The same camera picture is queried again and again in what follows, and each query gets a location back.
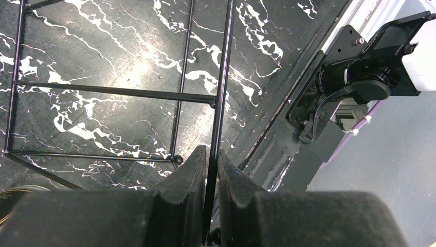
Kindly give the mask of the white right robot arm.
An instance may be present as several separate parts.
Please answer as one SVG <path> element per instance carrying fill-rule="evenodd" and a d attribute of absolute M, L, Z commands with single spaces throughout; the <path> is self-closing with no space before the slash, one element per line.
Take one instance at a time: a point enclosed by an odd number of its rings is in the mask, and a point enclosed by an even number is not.
<path fill-rule="evenodd" d="M 390 21 L 349 64 L 347 86 L 363 100 L 435 91 L 435 13 Z"/>

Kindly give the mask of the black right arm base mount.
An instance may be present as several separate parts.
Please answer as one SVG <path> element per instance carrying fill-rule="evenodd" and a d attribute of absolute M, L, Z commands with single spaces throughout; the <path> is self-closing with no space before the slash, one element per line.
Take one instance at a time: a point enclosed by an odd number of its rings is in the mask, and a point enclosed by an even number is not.
<path fill-rule="evenodd" d="M 391 95 L 386 76 L 369 75 L 352 68 L 354 59 L 366 45 L 351 25 L 345 25 L 328 51 L 321 53 L 320 64 L 306 79 L 304 89 L 286 117 L 300 129 L 299 142 L 307 145 L 317 139 L 318 127 L 332 115 L 332 103 L 353 98 L 364 104 Z"/>

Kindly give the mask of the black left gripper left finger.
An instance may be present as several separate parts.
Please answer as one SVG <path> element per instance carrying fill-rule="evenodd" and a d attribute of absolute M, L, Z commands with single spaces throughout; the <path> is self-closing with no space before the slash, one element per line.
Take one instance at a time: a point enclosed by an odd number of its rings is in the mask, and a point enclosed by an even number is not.
<path fill-rule="evenodd" d="M 1 246 L 201 246 L 207 150 L 148 190 L 35 192 L 1 230 Z"/>

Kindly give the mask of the black wire wine rack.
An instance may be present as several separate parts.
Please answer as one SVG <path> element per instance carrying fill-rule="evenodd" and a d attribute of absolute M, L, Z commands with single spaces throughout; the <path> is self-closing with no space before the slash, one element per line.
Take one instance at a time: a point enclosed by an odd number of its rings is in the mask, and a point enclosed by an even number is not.
<path fill-rule="evenodd" d="M 206 162 L 206 176 L 205 176 L 205 193 L 202 212 L 202 244 L 206 241 L 209 227 L 210 218 L 213 207 L 214 199 L 214 187 L 216 182 L 216 165 L 219 159 L 219 148 L 221 143 L 221 134 L 224 117 L 224 104 L 225 94 L 227 87 L 227 77 L 229 69 L 229 60 L 232 46 L 232 31 L 233 31 L 233 16 L 234 16 L 234 1 L 228 1 L 227 11 L 225 18 L 225 31 L 223 40 L 223 53 L 220 62 L 219 82 L 217 85 L 217 94 L 212 95 L 200 95 L 200 94 L 187 94 L 183 90 L 178 92 L 164 92 L 164 91 L 150 91 L 150 90 L 138 90 L 138 89 L 124 89 L 117 87 L 101 87 L 101 86 L 89 86 L 89 85 L 74 85 L 74 84 L 59 84 L 49 83 L 48 88 L 53 89 L 65 89 L 75 91 L 86 91 L 93 93 L 105 93 L 111 95 L 132 96 L 151 99 L 173 100 L 177 102 L 192 102 L 192 103 L 205 103 L 215 109 L 213 132 L 211 140 L 210 155 L 207 155 Z M 67 187 L 66 191 L 70 190 L 85 190 L 81 186 L 71 183 L 65 179 L 62 179 L 51 172 L 43 170 L 39 167 L 33 166 L 32 169 L 37 173 Z M 38 190 L 35 192 L 51 192 L 50 190 Z M 30 188 L 26 189 L 25 195 L 35 193 Z M 13 210 L 1 220 L 1 230 L 6 225 L 8 219 L 11 218 Z"/>

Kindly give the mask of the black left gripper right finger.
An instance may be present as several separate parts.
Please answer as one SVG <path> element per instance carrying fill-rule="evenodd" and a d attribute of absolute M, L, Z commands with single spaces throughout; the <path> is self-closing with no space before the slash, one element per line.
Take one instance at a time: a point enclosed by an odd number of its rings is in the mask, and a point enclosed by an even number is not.
<path fill-rule="evenodd" d="M 269 192 L 221 152 L 222 246 L 406 246 L 390 209 L 361 191 Z"/>

